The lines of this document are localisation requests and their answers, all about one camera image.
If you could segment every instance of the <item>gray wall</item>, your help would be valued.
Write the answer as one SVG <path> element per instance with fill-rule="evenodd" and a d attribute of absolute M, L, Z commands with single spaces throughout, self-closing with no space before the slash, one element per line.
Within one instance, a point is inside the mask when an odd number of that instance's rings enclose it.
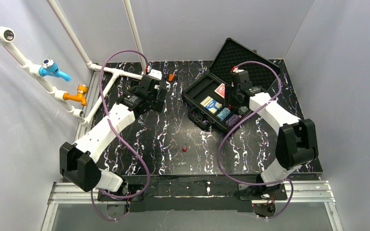
<path fill-rule="evenodd" d="M 0 25 L 34 63 L 54 58 L 72 81 L 46 77 L 76 92 L 90 72 L 45 0 L 0 0 Z M 59 181 L 59 147 L 72 142 L 77 121 L 0 46 L 0 230 L 40 230 L 53 181 Z"/>
<path fill-rule="evenodd" d="M 285 57 L 345 230 L 370 230 L 370 1 L 316 0 Z"/>
<path fill-rule="evenodd" d="M 122 0 L 59 0 L 93 62 L 136 49 Z M 227 37 L 266 58 L 282 58 L 313 0 L 131 0 L 151 61 L 212 60 Z M 112 61 L 139 61 L 122 54 Z"/>

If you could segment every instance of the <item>orange object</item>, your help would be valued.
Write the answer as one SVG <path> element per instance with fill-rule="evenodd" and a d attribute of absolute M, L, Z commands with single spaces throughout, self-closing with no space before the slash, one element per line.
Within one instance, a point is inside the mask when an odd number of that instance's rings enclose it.
<path fill-rule="evenodd" d="M 86 97 L 84 97 L 84 95 L 87 92 L 89 92 L 89 88 L 84 84 L 80 84 L 77 87 L 77 94 L 76 95 L 71 95 L 71 94 L 66 92 L 66 93 L 63 94 L 63 99 L 64 100 L 73 100 L 73 101 L 76 101 L 76 102 L 81 102 L 81 105 L 86 106 L 87 105 L 87 100 L 86 100 Z"/>
<path fill-rule="evenodd" d="M 173 80 L 173 78 L 175 78 L 175 75 L 174 74 L 170 74 L 170 76 L 168 77 L 168 82 L 171 82 Z"/>

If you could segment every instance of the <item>marble pattern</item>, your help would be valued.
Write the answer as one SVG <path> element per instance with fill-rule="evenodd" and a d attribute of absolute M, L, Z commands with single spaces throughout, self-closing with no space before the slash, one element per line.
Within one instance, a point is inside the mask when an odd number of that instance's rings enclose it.
<path fill-rule="evenodd" d="M 292 114 L 303 118 L 300 105 L 287 73 L 283 60 L 272 60 L 280 66 L 280 75 L 283 85 L 282 94 L 278 103 Z M 170 83 L 170 91 L 166 97 L 165 108 L 162 113 L 148 112 L 137 118 L 137 121 L 128 126 L 121 136 L 131 144 L 143 157 L 153 175 L 206 175 L 218 174 L 220 170 L 216 164 L 215 153 L 224 134 L 216 129 L 202 131 L 187 117 L 188 106 L 182 100 L 182 90 L 189 87 L 196 79 L 208 70 L 211 61 L 184 61 L 184 62 L 153 62 L 152 68 L 164 74 L 175 74 L 178 79 Z M 124 71 L 139 74 L 139 63 L 109 64 Z M 105 87 L 111 74 L 103 76 Z M 130 85 L 130 79 L 118 79 L 106 97 L 107 106 L 111 109 L 118 96 Z M 274 95 L 277 84 L 274 83 L 270 91 Z M 101 106 L 97 111 L 93 125 L 104 116 Z M 223 165 L 230 174 L 258 174 L 275 159 L 276 133 L 259 116 L 242 125 L 225 144 L 222 151 Z M 107 147 L 97 162 L 102 169 L 117 172 L 122 175 L 145 175 L 144 167 L 121 144 L 118 139 Z M 318 160 L 304 166 L 299 172 L 321 173 L 322 168 Z"/>

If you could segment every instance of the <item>case lid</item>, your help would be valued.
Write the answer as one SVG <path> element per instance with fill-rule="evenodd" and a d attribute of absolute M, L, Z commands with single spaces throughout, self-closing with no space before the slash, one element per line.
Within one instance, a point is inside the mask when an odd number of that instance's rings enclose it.
<path fill-rule="evenodd" d="M 256 52 L 249 50 L 231 38 L 226 39 L 221 50 L 213 60 L 210 73 L 217 76 L 225 83 L 231 83 L 232 78 L 230 74 L 232 68 L 245 61 L 258 61 L 264 63 L 271 67 L 276 74 L 280 74 L 280 68 L 277 65 L 274 65 Z M 261 65 L 246 64 L 241 66 L 240 69 L 249 72 L 254 86 L 262 86 L 266 90 L 269 90 L 270 86 L 276 80 L 273 73 Z"/>

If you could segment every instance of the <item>robotic arm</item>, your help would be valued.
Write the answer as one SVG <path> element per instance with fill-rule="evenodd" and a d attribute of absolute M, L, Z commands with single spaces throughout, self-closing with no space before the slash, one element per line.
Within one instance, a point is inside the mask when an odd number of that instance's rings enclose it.
<path fill-rule="evenodd" d="M 252 111 L 264 104 L 268 105 L 258 114 L 277 133 L 276 159 L 257 178 L 257 183 L 285 179 L 289 174 L 310 163 L 318 157 L 316 129 L 312 120 L 292 115 L 264 89 L 253 86 L 249 73 L 236 70 L 232 73 L 233 84 L 226 84 L 225 104 L 248 106 Z M 263 195 L 279 188 L 279 184 L 251 186 L 249 193 Z"/>
<path fill-rule="evenodd" d="M 96 165 L 105 148 L 115 139 L 108 120 L 121 133 L 139 115 L 149 110 L 162 112 L 168 91 L 164 79 L 144 75 L 139 85 L 132 86 L 117 99 L 109 112 L 92 130 L 73 144 L 65 142 L 60 148 L 60 174 L 85 192 L 93 188 L 116 192 L 123 179 Z"/>

